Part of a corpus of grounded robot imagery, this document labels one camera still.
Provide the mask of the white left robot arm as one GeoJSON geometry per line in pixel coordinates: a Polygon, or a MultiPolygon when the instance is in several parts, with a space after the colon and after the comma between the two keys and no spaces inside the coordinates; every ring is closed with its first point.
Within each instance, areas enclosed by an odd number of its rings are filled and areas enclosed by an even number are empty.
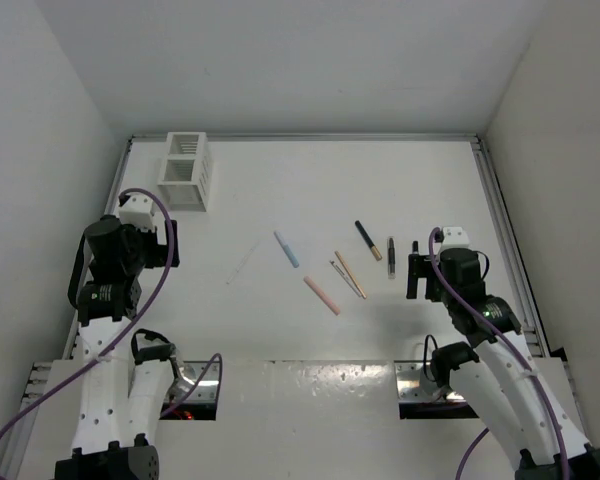
{"type": "Polygon", "coordinates": [[[71,456],[57,479],[156,479],[152,443],[167,390],[175,380],[168,341],[138,349],[126,335],[146,268],[173,264],[150,214],[106,215],[83,234],[92,252],[91,280],[74,295],[83,363],[81,402],[71,456]]]}

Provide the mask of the blue white makeup pen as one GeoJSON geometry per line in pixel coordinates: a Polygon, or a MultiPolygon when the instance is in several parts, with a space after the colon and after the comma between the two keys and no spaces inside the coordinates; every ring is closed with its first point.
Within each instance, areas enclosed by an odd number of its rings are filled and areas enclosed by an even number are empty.
{"type": "Polygon", "coordinates": [[[281,249],[283,250],[284,254],[286,255],[287,259],[289,260],[289,262],[291,263],[291,265],[294,268],[298,268],[299,267],[299,261],[297,260],[295,254],[293,253],[293,251],[291,250],[290,245],[288,244],[288,242],[284,239],[283,235],[281,234],[280,231],[275,230],[273,232],[274,237],[276,238],[277,242],[279,243],[281,249]]]}

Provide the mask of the pink makeup pen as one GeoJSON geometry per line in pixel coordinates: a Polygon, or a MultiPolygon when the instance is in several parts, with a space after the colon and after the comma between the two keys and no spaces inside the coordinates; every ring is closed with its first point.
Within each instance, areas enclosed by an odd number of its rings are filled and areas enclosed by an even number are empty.
{"type": "Polygon", "coordinates": [[[303,281],[334,315],[338,316],[340,314],[340,308],[313,279],[305,276],[303,281]]]}

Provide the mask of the black clear-capped lip pencil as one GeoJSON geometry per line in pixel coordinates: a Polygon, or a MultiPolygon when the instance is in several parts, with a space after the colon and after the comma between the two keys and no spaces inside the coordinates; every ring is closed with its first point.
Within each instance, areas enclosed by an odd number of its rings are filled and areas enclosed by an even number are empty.
{"type": "Polygon", "coordinates": [[[387,262],[388,262],[388,278],[396,277],[396,250],[395,241],[392,236],[387,239],[387,262]]]}

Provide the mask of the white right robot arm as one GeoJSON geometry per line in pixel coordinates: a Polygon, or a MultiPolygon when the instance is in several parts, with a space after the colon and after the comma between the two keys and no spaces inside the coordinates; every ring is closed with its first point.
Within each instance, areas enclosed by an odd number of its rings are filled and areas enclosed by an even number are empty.
{"type": "Polygon", "coordinates": [[[600,447],[573,423],[530,353],[521,322],[488,293],[489,262],[463,230],[434,229],[427,254],[408,257],[406,296],[442,304],[460,342],[424,344],[422,380],[435,398],[455,392],[499,443],[517,479],[600,479],[600,447]]]}

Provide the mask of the clear thin stick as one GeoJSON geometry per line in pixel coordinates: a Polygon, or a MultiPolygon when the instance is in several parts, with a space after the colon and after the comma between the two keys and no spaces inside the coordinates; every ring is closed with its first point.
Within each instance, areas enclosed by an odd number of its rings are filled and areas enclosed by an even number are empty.
{"type": "Polygon", "coordinates": [[[237,266],[232,270],[231,274],[227,278],[227,280],[225,282],[226,285],[230,285],[233,282],[233,280],[236,278],[236,276],[240,273],[240,271],[243,269],[243,267],[249,261],[250,257],[256,251],[259,244],[260,244],[260,240],[256,241],[255,244],[244,254],[244,256],[241,258],[241,260],[239,261],[237,266]]]}

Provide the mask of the black gold mascara tube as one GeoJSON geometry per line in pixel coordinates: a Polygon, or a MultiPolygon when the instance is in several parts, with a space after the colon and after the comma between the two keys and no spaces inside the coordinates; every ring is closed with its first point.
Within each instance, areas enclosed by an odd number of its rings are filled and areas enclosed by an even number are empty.
{"type": "Polygon", "coordinates": [[[374,259],[376,261],[381,261],[382,260],[382,254],[380,253],[378,247],[375,245],[374,241],[371,239],[370,235],[368,234],[368,232],[366,231],[366,229],[364,228],[364,226],[362,225],[362,223],[359,220],[356,220],[354,222],[354,225],[355,225],[356,229],[358,230],[358,232],[360,233],[360,235],[361,235],[362,239],[364,240],[365,244],[367,245],[367,247],[371,251],[374,259]]]}

